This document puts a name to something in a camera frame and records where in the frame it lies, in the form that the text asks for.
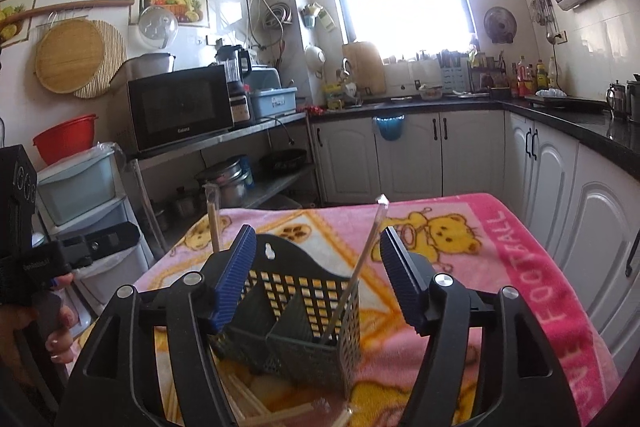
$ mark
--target dark green basket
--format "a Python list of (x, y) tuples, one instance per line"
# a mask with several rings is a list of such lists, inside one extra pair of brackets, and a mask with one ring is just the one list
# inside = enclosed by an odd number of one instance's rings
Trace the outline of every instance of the dark green basket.
[(360, 360), (357, 285), (328, 342), (319, 344), (348, 281), (287, 239), (258, 234), (236, 314), (212, 337), (217, 356), (348, 396)]

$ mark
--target human hand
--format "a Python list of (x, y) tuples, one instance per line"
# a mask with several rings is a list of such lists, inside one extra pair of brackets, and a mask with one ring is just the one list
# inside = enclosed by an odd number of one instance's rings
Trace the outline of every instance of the human hand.
[[(56, 289), (69, 286), (73, 278), (72, 274), (58, 277)], [(30, 384), (31, 379), (20, 360), (20, 353), (15, 345), (14, 332), (23, 330), (37, 318), (38, 312), (34, 308), (11, 304), (0, 306), (0, 359), (11, 370), (15, 380), (19, 383)], [(54, 363), (69, 363), (74, 358), (70, 349), (74, 340), (69, 328), (76, 324), (78, 318), (71, 309), (62, 306), (58, 320), (62, 327), (47, 337), (45, 347), (51, 353), (51, 360)]]

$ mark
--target cabinet door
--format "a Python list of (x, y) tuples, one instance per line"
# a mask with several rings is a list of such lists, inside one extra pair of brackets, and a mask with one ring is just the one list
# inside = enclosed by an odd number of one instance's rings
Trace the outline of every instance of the cabinet door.
[(529, 147), (533, 161), (524, 223), (553, 257), (571, 198), (578, 140), (536, 123)]
[(315, 124), (316, 150), (329, 203), (374, 203), (380, 194), (370, 118)]
[(640, 347), (640, 183), (580, 145), (574, 191), (556, 263), (624, 372)]
[(442, 195), (488, 192), (502, 197), (504, 112), (441, 112)]
[(529, 144), (533, 134), (533, 122), (512, 112), (505, 112), (504, 127), (502, 203), (519, 220), (524, 221), (531, 181), (532, 156)]
[(390, 201), (442, 195), (441, 138), (437, 113), (406, 115), (395, 141), (376, 130), (380, 187)]

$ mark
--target microwave door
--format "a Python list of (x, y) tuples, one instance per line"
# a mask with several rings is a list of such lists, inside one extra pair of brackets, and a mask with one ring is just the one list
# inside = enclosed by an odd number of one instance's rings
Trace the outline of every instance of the microwave door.
[(129, 83), (138, 151), (233, 126), (224, 68), (196, 68)]

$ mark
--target electrical outlet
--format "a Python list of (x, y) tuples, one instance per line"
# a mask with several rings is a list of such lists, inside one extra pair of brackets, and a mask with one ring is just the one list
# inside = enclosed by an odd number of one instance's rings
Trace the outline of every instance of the electrical outlet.
[(556, 44), (564, 44), (567, 42), (566, 31), (558, 32), (559, 37), (556, 37)]

